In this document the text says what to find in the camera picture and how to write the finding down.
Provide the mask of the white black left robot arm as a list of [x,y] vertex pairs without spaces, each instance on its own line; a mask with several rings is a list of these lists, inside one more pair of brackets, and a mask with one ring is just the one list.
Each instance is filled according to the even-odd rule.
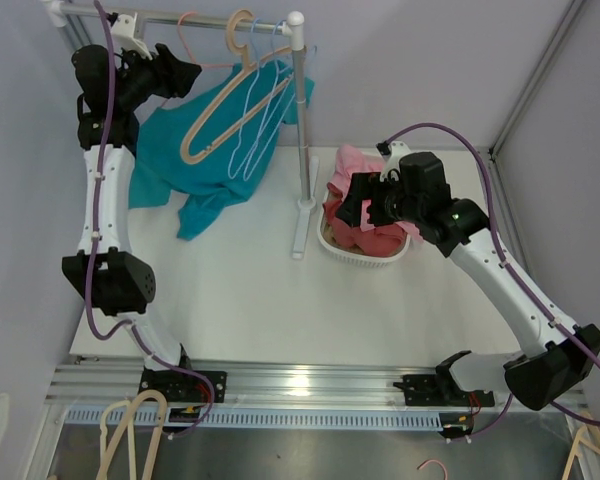
[[155,275],[132,252],[128,213],[139,137],[136,109],[152,96],[183,97],[201,69],[177,59],[164,44],[147,55],[88,45],[71,62],[81,88],[77,135],[87,195],[77,252],[63,257],[62,272],[84,300],[91,334],[107,341],[126,331],[144,356],[144,386],[160,383],[170,399],[186,400],[198,375],[152,308]]

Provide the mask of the light pink t shirt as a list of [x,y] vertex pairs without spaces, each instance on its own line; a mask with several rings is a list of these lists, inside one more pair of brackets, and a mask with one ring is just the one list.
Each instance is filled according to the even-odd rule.
[[[334,196],[341,197],[343,201],[348,193],[351,177],[354,173],[380,172],[384,164],[385,162],[381,157],[369,156],[351,145],[343,145],[336,152],[334,173],[327,183],[328,191]],[[368,201],[363,203],[364,207],[369,207],[370,205]],[[400,226],[404,229],[409,229],[413,239],[419,243],[423,242],[418,228],[412,223],[398,222],[386,226]],[[369,222],[369,214],[366,211],[362,215],[361,225],[358,227],[365,231],[371,230],[373,227],[384,226],[372,225]]]

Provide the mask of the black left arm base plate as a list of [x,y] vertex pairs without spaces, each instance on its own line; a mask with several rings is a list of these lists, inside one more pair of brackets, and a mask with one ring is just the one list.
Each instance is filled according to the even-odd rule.
[[197,371],[207,379],[178,373],[173,370],[153,371],[144,369],[140,378],[138,392],[156,390],[162,393],[168,402],[208,403],[211,390],[214,390],[214,402],[223,403],[227,373],[225,371]]

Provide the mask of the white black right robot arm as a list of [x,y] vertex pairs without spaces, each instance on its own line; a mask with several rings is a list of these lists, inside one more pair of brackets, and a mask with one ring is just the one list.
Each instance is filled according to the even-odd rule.
[[409,222],[420,236],[464,271],[505,320],[519,351],[460,351],[436,367],[435,392],[446,404],[471,391],[508,390],[539,411],[590,373],[600,330],[580,327],[558,309],[518,263],[497,246],[488,216],[470,199],[453,197],[442,161],[431,152],[395,158],[388,172],[355,172],[338,218],[359,226]]

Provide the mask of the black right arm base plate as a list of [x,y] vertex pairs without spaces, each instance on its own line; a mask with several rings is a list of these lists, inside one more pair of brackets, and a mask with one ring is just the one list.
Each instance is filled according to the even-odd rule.
[[405,404],[414,407],[494,407],[491,391],[463,391],[436,374],[406,374],[393,387],[403,394]]

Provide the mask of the teal t shirt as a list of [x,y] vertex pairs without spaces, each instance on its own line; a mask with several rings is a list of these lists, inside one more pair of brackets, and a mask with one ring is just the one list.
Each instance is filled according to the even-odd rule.
[[197,153],[230,126],[238,130],[196,164],[180,146],[193,122],[221,91],[215,86],[177,107],[156,109],[141,125],[131,177],[132,209],[161,207],[174,192],[187,199],[178,212],[178,238],[191,240],[232,205],[248,201],[264,178],[282,125],[297,122],[293,70],[269,62],[251,74],[212,113],[190,144]]

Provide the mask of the pink wire hanger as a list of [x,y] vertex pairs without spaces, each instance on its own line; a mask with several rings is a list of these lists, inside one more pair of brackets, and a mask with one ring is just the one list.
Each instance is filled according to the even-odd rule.
[[197,64],[202,68],[202,71],[206,71],[206,70],[219,70],[219,69],[232,69],[234,66],[233,62],[230,63],[209,63],[209,62],[200,62],[199,59],[197,58],[197,56],[194,53],[194,50],[191,48],[190,43],[187,41],[184,33],[183,33],[183,27],[184,27],[184,21],[190,17],[196,17],[198,16],[199,13],[196,10],[189,10],[186,11],[184,13],[182,13],[177,21],[176,24],[176,31],[177,31],[177,35],[178,38],[181,42],[181,45],[183,46],[185,53],[189,59],[189,61],[191,63]]

